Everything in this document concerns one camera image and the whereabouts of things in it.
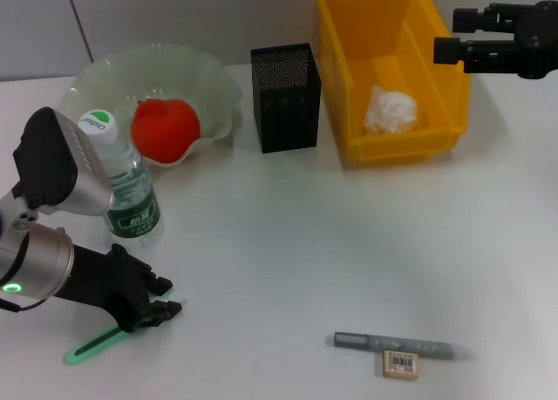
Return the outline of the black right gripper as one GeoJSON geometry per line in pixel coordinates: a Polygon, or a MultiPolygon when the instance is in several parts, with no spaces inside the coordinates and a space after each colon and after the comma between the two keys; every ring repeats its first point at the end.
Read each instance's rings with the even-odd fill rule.
{"type": "Polygon", "coordinates": [[[541,1],[523,13],[523,6],[491,3],[483,11],[453,11],[455,33],[514,33],[514,41],[461,41],[436,37],[433,63],[463,63],[464,73],[508,73],[541,79],[557,70],[557,2],[541,1]]]}

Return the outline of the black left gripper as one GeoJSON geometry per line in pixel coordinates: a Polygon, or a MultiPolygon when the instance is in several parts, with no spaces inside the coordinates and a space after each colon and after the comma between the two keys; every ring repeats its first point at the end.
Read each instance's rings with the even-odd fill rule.
{"type": "Polygon", "coordinates": [[[71,272],[56,298],[107,312],[126,333],[158,327],[182,311],[180,302],[150,302],[149,295],[164,295],[173,287],[145,262],[118,244],[101,254],[76,245],[71,272]]]}

